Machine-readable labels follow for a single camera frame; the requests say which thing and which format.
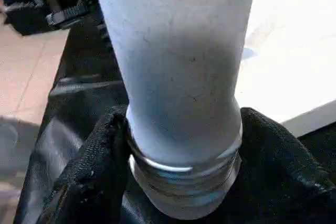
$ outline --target white surface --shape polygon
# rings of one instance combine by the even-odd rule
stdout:
[[[236,99],[301,136],[336,121],[336,4],[285,0],[246,40]]]

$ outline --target white pipe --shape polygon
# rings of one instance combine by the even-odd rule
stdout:
[[[234,91],[252,0],[99,1],[130,100],[136,180],[172,217],[212,212],[239,169]]]

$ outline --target beige floor tile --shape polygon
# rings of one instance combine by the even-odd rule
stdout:
[[[32,78],[23,94],[18,111],[46,104],[61,55],[39,58]]]
[[[69,30],[58,30],[45,34],[46,43],[41,56],[61,55],[67,41],[68,33]]]
[[[36,108],[27,109],[27,110],[18,110],[13,114],[13,116],[15,119],[23,121],[23,122],[41,125],[45,108],[46,108],[46,104],[42,104],[41,106],[36,107]]]
[[[36,65],[36,59],[0,63],[0,114],[15,111]]]
[[[41,35],[16,38],[12,31],[0,34],[0,40],[4,40],[0,46],[0,63],[24,59],[37,59],[42,53],[45,38]]]

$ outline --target black object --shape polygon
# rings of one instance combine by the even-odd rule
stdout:
[[[66,164],[100,115],[128,98],[113,57],[98,40],[96,22],[70,31],[33,151],[14,223],[35,223]],[[221,206],[194,223],[334,223],[335,181],[281,125],[242,109],[238,177]],[[129,175],[121,223],[178,223],[160,213]]]
[[[46,20],[48,10],[45,6],[20,4],[6,11],[6,24],[23,36],[54,31],[58,28],[49,26]]]
[[[109,108],[94,127],[45,201],[37,223],[101,223],[119,221],[127,184],[130,148],[126,107]]]

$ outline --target black cloth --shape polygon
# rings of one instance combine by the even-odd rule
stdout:
[[[114,63],[90,22],[74,27],[30,157],[14,223],[35,223],[54,182],[92,132],[98,118],[128,98]],[[242,109],[242,158],[220,207],[194,223],[333,223],[335,181],[302,143],[253,109]],[[160,213],[129,174],[121,223],[178,223]]]

